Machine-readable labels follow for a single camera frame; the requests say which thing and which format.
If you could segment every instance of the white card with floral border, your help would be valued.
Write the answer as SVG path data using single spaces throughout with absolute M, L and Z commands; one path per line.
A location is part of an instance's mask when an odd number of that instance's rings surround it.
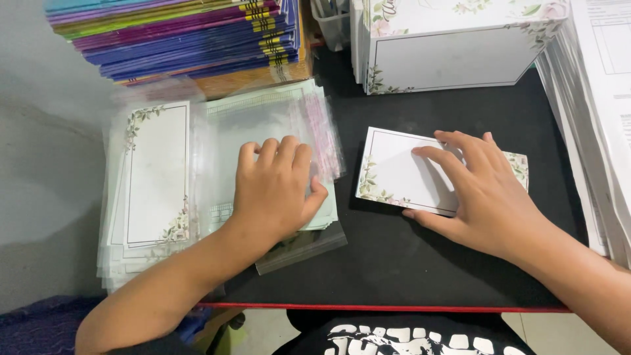
M 124 247 L 189 239 L 190 102 L 134 111 L 125 152 Z
M 369 127 L 355 196 L 435 214 L 455 216 L 454 186 L 440 165 L 411 153 L 431 146 L 451 151 L 465 163 L 460 150 L 434 138 Z M 528 158 L 504 152 L 513 173 L 528 190 Z

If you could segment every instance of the left hand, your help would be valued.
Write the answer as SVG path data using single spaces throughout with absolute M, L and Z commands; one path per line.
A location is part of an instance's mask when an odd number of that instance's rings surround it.
M 259 154 L 254 161 L 254 154 Z M 235 208 L 229 223 L 248 226 L 251 233 L 269 238 L 271 243 L 285 239 L 309 223 L 328 196 L 327 189 L 311 179 L 311 194 L 305 197 L 309 182 L 311 148 L 294 136 L 281 143 L 270 138 L 261 148 L 246 143 L 239 152 Z

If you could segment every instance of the plastic container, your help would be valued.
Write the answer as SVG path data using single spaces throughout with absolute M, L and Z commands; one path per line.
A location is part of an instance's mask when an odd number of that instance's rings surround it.
M 326 46 L 333 52 L 338 52 L 351 44 L 351 14 L 345 13 L 327 18 L 318 17 L 318 11 L 311 0 L 311 13 L 320 24 L 322 36 Z

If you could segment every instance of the black mat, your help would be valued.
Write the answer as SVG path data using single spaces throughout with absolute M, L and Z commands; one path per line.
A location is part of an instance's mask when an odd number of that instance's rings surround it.
M 249 268 L 227 282 L 221 301 L 559 307 L 517 267 L 411 223 L 399 207 L 353 197 L 368 126 L 423 136 L 436 129 L 491 131 L 502 150 L 528 156 L 530 195 L 543 214 L 586 244 L 567 151 L 536 70 L 513 87 L 368 97 L 354 82 L 348 52 L 319 55 L 315 72 L 331 96 L 348 168 L 336 183 L 348 245 L 262 277 Z

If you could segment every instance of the white floor tile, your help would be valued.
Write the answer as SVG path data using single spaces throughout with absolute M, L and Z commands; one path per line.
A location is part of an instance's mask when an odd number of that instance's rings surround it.
M 287 319 L 285 310 L 249 308 L 244 314 L 245 337 L 230 349 L 231 355 L 270 355 L 300 334 Z
M 619 355 L 577 315 L 521 313 L 526 342 L 537 355 Z
M 524 333 L 524 325 L 521 322 L 520 313 L 502 313 L 502 319 L 509 325 L 511 329 L 519 335 L 521 340 L 526 341 L 526 335 Z

